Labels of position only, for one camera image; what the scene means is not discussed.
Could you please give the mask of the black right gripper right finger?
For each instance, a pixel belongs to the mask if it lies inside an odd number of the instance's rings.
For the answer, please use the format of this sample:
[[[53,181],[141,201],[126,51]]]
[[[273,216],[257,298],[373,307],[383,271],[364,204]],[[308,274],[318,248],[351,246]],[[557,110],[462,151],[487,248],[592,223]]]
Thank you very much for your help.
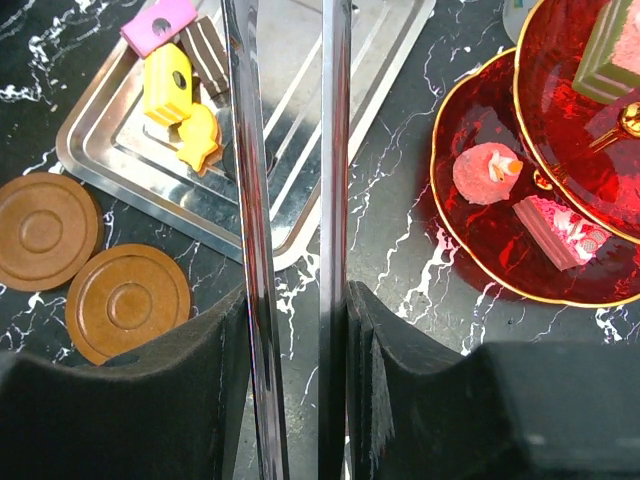
[[[348,286],[356,479],[635,479],[639,349],[486,343],[461,355]]]

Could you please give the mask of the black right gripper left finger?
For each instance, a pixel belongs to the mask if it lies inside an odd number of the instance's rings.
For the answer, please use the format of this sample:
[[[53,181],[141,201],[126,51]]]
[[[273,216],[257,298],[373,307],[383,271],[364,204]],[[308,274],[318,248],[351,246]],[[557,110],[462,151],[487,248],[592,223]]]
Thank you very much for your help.
[[[229,479],[248,386],[245,291],[100,367],[1,356],[5,479]]]

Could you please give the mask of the red white strawberry cake slice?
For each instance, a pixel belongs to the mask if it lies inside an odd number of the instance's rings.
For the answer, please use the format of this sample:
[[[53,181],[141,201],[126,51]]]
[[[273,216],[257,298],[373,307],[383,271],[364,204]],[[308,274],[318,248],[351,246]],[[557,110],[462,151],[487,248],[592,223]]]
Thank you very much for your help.
[[[539,196],[526,197],[513,210],[560,271],[589,263],[611,237],[569,207]]]

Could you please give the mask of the salmon pink cake piece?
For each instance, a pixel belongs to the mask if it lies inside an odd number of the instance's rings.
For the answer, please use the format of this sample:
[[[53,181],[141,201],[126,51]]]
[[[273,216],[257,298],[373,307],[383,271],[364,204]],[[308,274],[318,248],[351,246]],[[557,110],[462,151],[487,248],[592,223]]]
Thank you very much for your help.
[[[508,200],[523,162],[506,145],[486,142],[462,152],[453,164],[453,181],[471,204],[490,205]]]

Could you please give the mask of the red three-tier cake stand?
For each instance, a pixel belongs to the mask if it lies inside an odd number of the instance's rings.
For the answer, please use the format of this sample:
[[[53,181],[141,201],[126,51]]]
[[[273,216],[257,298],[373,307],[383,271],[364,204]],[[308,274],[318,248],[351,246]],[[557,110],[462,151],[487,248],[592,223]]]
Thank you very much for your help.
[[[538,3],[516,46],[449,92],[432,134],[431,189],[450,234],[493,280],[548,304],[602,308],[639,297],[639,144],[619,125],[619,105],[572,88],[602,7]],[[508,200],[476,205],[455,187],[453,164],[486,142],[509,147],[523,169]],[[531,195],[569,207],[611,237],[589,263],[558,270],[513,210]]]

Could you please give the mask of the green striped macaron cake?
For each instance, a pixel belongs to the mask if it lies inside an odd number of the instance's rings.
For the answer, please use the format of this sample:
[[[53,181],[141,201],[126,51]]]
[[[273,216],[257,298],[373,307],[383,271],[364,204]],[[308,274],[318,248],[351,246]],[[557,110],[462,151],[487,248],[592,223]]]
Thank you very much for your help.
[[[609,1],[597,16],[572,88],[611,104],[639,87],[639,2]]]

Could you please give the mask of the silver metal serving tongs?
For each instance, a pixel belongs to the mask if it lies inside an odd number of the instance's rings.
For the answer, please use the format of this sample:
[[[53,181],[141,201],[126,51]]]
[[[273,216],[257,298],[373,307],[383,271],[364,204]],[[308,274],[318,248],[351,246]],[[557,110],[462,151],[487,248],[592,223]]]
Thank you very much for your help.
[[[352,5],[225,1],[259,475],[290,475],[275,272],[320,240],[318,467],[341,475]]]

